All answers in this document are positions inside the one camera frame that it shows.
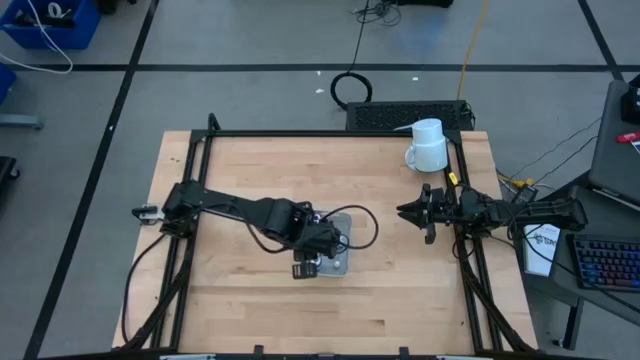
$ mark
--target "concrete floor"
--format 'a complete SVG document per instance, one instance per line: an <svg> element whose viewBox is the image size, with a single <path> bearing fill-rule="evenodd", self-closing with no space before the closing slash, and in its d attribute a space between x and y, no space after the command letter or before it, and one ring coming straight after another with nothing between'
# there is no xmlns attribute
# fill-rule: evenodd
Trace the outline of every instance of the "concrete floor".
<svg viewBox="0 0 640 360"><path fill-rule="evenodd" d="M0 154L18 158L23 170L0 212L2 358L24 354L149 4L122 2L116 15L103 17L89 49L70 52L77 64L115 67L80 66L67 76L19 71L0 107L45 122L41 131L0 129ZM640 3L588 4L617 63L640 68L635 35ZM164 131L202 128L212 111L225 129L344 128L345 114L329 95L336 72L316 70L352 60L359 24L347 12L363 5L362 0L159 1L140 64L257 66L232 72L165 67L134 74L40 356L110 348L139 229L129 211L147 197ZM448 10L402 7L398 26L365 27L358 62L460 64L481 7L477 0L456 0ZM4 34L0 49L27 63L62 63L48 51L25 51ZM573 0L493 0L471 63L550 65L547 72L524 67L525 72L471 71L466 78L463 97L473 106L477 128L488 131L505 174L598 118L613 79ZM275 71L287 67L262 64L316 65ZM571 72L553 67L561 64L603 66ZM384 65L362 73L378 101L454 99L459 77L438 68L384 71ZM344 100L364 98L364 90L348 81L338 91ZM540 177L596 132L594 126L521 175ZM544 182L559 187L581 174L592 151L593 145ZM640 352L640 328L590 305L576 351L559 349L551 339L563 333L568 309L533 291L528 297L542 349L611 359Z"/></svg>

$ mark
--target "black stand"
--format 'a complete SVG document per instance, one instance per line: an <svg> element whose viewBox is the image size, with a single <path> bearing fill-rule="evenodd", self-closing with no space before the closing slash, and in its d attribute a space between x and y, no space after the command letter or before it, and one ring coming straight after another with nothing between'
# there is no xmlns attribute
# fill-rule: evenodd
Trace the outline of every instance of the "black stand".
<svg viewBox="0 0 640 360"><path fill-rule="evenodd" d="M569 318L567 319L567 328L564 331L564 337L560 340L554 340L553 344L563 349L575 350L578 342L578 329L580 329L580 320L582 319L582 309L584 300L578 298L576 306L571 307Z"/></svg>

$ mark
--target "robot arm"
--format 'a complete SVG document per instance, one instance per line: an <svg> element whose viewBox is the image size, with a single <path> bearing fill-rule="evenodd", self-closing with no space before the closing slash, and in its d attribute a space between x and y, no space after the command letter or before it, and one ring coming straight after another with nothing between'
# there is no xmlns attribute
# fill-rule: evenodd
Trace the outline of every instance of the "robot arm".
<svg viewBox="0 0 640 360"><path fill-rule="evenodd" d="M459 205L445 196L442 188L431 190L429 184L422 186L418 200L397 207L398 215L427 230L425 242L435 241L435 223L457 224L467 234L486 234L491 230L512 225L552 224L561 229L582 230L587 216L582 204L576 199L533 201L512 204L494 200L469 187L463 186Z"/></svg>
<svg viewBox="0 0 640 360"><path fill-rule="evenodd" d="M140 211L144 209L135 209L134 215L138 214L136 216L140 218ZM309 202L272 198L248 200L206 189L196 181L175 184L162 212L164 219L160 231L178 238L188 237L195 230L193 219L201 212L254 226L262 235L282 245L280 249L270 250L256 239L263 250L269 253L293 250L297 262L292 269L295 279L316 277L314 260L318 255L333 259L346 246L340 241L340 231L331 221L317 214Z"/></svg>

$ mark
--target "wooden table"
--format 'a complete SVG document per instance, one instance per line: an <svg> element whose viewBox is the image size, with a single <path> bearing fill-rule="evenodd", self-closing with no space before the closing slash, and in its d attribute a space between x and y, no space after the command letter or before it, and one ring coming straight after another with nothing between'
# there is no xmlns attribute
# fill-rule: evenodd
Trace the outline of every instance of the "wooden table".
<svg viewBox="0 0 640 360"><path fill-rule="evenodd" d="M500 197L487 134L462 135L472 186ZM162 204L181 180L188 139L189 132L165 133L150 203ZM267 254L243 223L204 215L180 351L248 353L261 344L267 353L397 354L398 347L408 346L412 354L472 354L460 268L451 254L452 228L438 225L435 244L427 246L424 232L395 210L415 200L423 183L445 187L443 173L418 174L407 168L409 142L214 138L208 188L250 199L309 200L321 210L361 204L376 214L380 236L371 248L352 252L346 277L293 280L292 253ZM367 242L371 220L363 212L348 212L352 242ZM157 237L157 226L143 227L136 256ZM168 243L150 252L133 277L130 336L157 302ZM496 305L522 338L537 347L513 249L492 240L484 244ZM486 315L477 304L484 347L490 348ZM163 344L168 343L173 315L168 311ZM114 345L121 343L117 329Z"/></svg>

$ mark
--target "blue bin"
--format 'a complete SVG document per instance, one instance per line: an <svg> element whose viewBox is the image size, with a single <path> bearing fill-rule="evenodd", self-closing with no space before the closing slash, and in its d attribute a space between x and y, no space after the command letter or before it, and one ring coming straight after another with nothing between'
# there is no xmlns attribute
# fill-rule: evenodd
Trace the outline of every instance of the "blue bin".
<svg viewBox="0 0 640 360"><path fill-rule="evenodd" d="M73 28L47 27L45 31L60 49L86 49L100 23L100 12L93 0L31 0L42 20L42 10L46 11L50 2L58 3L63 9L75 9ZM4 30L25 49L48 49L38 26L16 26L13 20L20 11L31 14L33 10L27 0L13 0L0 18L0 29Z"/></svg>
<svg viewBox="0 0 640 360"><path fill-rule="evenodd" d="M7 97L7 93L14 81L16 81L16 73L9 69L7 65L0 63L0 104Z"/></svg>

